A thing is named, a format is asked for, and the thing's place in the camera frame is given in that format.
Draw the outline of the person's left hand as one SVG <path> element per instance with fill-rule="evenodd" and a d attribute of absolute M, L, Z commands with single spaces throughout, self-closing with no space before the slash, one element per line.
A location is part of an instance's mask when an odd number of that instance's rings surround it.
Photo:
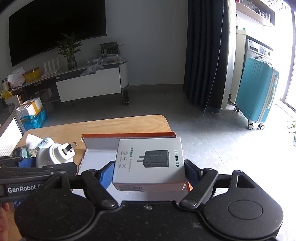
<path fill-rule="evenodd" d="M 1 214 L 0 214 L 0 241 L 8 241 L 8 229 L 9 223 L 6 213 L 10 211 L 8 203 L 1 204 Z"/>

